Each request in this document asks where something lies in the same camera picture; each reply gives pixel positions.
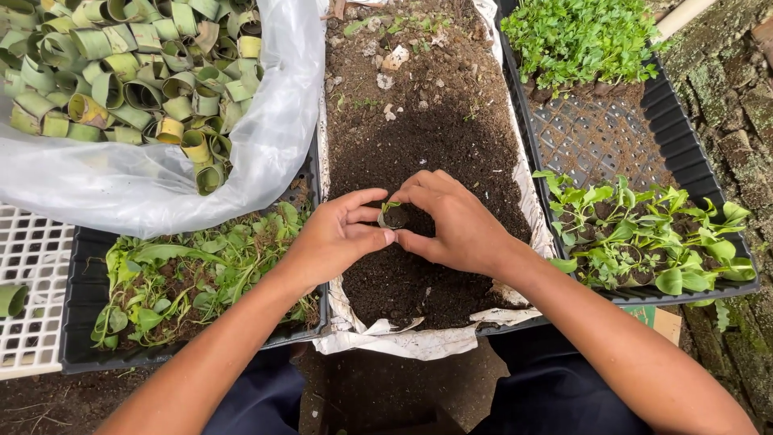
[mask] leg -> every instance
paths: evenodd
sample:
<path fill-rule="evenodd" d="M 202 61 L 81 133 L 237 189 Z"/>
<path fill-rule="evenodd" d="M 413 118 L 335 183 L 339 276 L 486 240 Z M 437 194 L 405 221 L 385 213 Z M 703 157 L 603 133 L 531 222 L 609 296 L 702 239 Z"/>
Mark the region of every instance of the leg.
<path fill-rule="evenodd" d="M 491 414 L 471 433 L 651 434 L 553 325 L 489 336 L 507 363 Z"/>
<path fill-rule="evenodd" d="M 202 434 L 297 435 L 305 379 L 290 364 L 290 351 L 282 346 L 255 354 Z"/>

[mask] white plastic crate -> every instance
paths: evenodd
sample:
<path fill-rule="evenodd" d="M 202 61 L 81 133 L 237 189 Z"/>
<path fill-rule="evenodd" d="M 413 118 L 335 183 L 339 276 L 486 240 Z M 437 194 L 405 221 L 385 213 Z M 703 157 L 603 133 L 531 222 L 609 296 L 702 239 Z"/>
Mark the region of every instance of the white plastic crate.
<path fill-rule="evenodd" d="M 0 202 L 0 284 L 26 284 L 25 309 L 0 317 L 0 379 L 58 372 L 73 225 Z"/>

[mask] forearm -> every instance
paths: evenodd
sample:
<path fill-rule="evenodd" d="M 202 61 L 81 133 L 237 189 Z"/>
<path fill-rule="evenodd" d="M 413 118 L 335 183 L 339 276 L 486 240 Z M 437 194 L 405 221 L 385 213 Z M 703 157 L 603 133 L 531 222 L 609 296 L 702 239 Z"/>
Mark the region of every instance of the forearm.
<path fill-rule="evenodd" d="M 660 433 L 756 433 L 700 365 L 520 242 L 494 276 L 521 292 L 574 344 L 615 393 Z"/>
<path fill-rule="evenodd" d="M 267 274 L 166 362 L 97 433 L 201 433 L 220 400 L 301 294 L 302 289 L 287 289 L 281 274 Z"/>

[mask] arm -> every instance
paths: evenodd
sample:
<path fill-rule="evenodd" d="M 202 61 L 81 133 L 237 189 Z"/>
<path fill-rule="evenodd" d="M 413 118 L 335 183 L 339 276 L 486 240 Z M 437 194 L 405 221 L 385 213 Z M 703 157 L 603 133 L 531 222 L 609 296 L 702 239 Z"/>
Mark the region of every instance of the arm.
<path fill-rule="evenodd" d="M 390 200 L 413 203 L 435 220 L 435 238 L 397 230 L 404 249 L 519 291 L 655 431 L 757 433 L 742 408 L 692 358 L 509 235 L 445 172 L 419 172 Z"/>
<path fill-rule="evenodd" d="M 164 364 L 96 433 L 201 433 L 247 363 L 301 297 L 394 241 L 391 230 L 358 223 L 375 221 L 380 212 L 362 204 L 386 196 L 383 189 L 359 190 L 320 205 L 284 258 Z"/>

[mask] white fabric liner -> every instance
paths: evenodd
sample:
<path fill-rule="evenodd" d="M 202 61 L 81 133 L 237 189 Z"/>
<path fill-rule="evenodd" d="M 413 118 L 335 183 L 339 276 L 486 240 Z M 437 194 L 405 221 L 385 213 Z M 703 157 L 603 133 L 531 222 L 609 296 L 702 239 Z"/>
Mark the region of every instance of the white fabric liner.
<path fill-rule="evenodd" d="M 387 0 L 380 0 L 380 2 L 386 3 Z M 493 29 L 492 38 L 494 45 L 492 47 L 492 55 L 501 66 L 502 41 L 499 39 L 499 32 L 496 31 L 494 26 L 496 5 L 493 0 L 475 0 L 474 3 L 485 24 L 489 29 Z M 325 98 L 326 96 L 323 92 L 319 99 L 317 137 L 322 198 L 327 200 L 330 188 L 330 167 L 328 161 L 327 104 L 325 103 Z M 556 255 L 553 248 L 553 236 L 546 225 L 539 198 L 536 195 L 536 188 L 531 178 L 526 152 L 516 122 L 516 113 L 510 98 L 507 98 L 507 105 L 510 113 L 510 125 L 515 132 L 518 142 L 519 162 L 512 168 L 512 180 L 518 184 L 521 190 L 519 206 L 529 222 L 529 227 L 532 229 L 531 247 L 544 258 L 552 258 Z M 412 328 L 421 324 L 424 320 L 423 317 L 415 318 L 412 324 L 399 330 L 390 324 L 387 319 L 379 319 L 373 326 L 367 328 L 357 318 L 351 305 L 349 305 L 349 298 L 343 292 L 342 282 L 342 276 L 330 282 L 329 302 L 332 315 L 329 334 L 316 338 L 313 341 L 317 351 L 325 355 L 359 348 L 428 361 L 460 354 L 476 348 L 478 340 L 475 336 L 475 329 L 482 321 L 512 326 L 541 315 L 534 308 L 527 310 L 495 308 L 472 314 L 470 320 L 474 321 L 474 323 L 462 328 L 412 331 Z M 523 303 L 526 301 L 514 289 L 501 283 L 492 283 L 492 291 L 499 293 L 503 298 L 513 303 Z"/>

